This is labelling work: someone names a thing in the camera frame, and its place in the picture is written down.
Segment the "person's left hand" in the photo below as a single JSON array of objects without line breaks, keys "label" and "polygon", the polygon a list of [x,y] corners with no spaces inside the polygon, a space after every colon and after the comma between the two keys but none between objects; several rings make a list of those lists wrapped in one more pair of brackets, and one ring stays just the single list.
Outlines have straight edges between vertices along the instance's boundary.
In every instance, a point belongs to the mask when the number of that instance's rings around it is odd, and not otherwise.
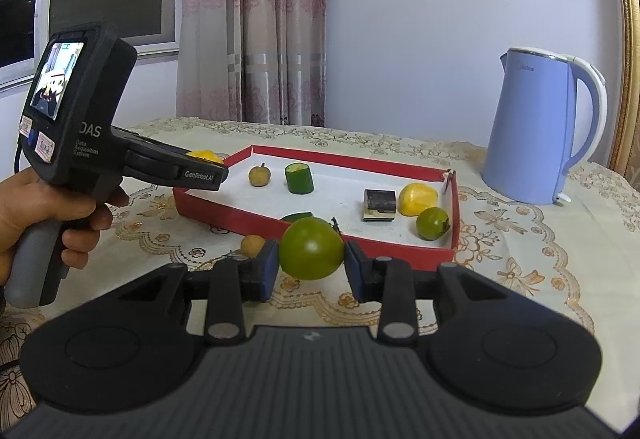
[{"label": "person's left hand", "polygon": [[98,204],[89,196],[41,182],[32,167],[4,179],[1,182],[1,285],[9,279],[16,243],[31,225],[47,219],[87,219],[87,228],[66,230],[62,237],[63,263],[70,268],[84,269],[101,232],[111,228],[113,215],[108,205],[128,204],[129,196],[120,187],[106,203]]}]

